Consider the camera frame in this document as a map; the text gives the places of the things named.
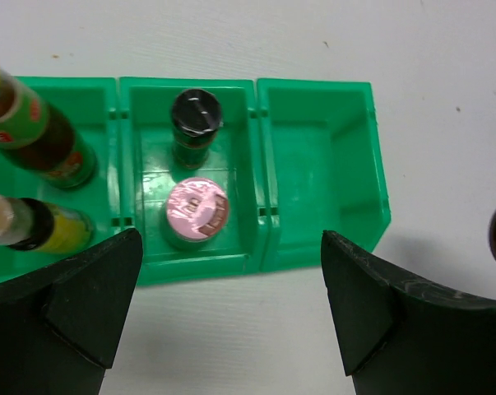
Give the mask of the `pink cap spice jar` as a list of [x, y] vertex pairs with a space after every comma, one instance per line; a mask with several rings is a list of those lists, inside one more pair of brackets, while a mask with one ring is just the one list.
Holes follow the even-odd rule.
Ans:
[[165, 199], [160, 231], [176, 249], [200, 249], [223, 230], [229, 212], [227, 194], [216, 182], [191, 177], [177, 183]]

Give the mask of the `yellow label gold cap bottle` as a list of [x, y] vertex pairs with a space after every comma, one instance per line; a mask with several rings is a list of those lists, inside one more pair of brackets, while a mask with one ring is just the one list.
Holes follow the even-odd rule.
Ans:
[[81, 211], [33, 198], [0, 195], [0, 246], [68, 254], [86, 248], [93, 234], [90, 218]]

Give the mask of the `black cap pepper jar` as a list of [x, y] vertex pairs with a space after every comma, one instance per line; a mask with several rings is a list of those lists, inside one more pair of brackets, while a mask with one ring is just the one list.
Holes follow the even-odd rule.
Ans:
[[199, 168], [223, 126], [220, 102], [209, 91], [192, 88], [180, 92], [171, 106], [173, 153], [189, 169]]

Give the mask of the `green label sauce bottle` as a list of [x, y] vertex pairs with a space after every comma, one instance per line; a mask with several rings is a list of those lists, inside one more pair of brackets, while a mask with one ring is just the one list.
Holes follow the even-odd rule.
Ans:
[[95, 172], [92, 148], [57, 107], [0, 68], [0, 154], [56, 188]]

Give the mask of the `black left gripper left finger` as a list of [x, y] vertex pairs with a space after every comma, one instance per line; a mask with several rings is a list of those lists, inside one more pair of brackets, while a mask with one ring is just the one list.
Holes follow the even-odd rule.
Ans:
[[0, 283], [0, 394], [97, 394], [141, 270], [130, 228]]

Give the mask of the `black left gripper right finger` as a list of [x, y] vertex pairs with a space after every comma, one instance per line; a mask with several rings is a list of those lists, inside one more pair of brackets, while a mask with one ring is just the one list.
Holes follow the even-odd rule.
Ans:
[[321, 264], [358, 394], [496, 394], [496, 300], [430, 281], [332, 230]]

